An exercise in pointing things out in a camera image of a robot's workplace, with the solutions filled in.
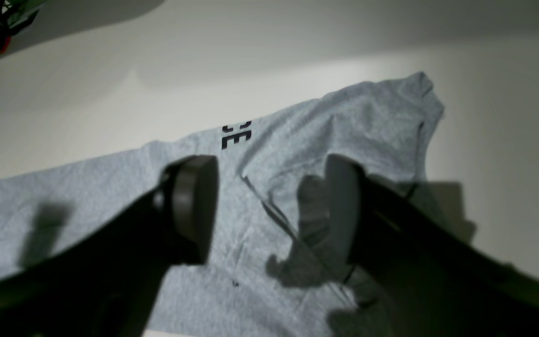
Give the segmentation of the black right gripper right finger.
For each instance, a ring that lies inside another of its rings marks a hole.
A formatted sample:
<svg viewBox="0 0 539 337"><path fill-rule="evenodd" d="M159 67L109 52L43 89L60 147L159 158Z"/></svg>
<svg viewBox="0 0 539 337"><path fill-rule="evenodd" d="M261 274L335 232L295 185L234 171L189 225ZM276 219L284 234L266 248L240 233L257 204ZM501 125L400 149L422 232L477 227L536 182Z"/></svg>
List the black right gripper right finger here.
<svg viewBox="0 0 539 337"><path fill-rule="evenodd" d="M330 239L386 293L402 337L539 337L539 280L448 233L350 158L326 165Z"/></svg>

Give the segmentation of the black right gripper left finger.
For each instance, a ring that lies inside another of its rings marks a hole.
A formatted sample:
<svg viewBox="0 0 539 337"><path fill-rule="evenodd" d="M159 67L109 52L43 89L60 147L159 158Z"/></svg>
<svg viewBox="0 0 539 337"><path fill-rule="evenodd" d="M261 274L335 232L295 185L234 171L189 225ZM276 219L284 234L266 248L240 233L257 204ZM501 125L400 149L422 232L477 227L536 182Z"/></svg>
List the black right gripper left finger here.
<svg viewBox="0 0 539 337"><path fill-rule="evenodd" d="M139 337L167 270L208 260L218 160L188 156L73 247L0 281L0 337Z"/></svg>

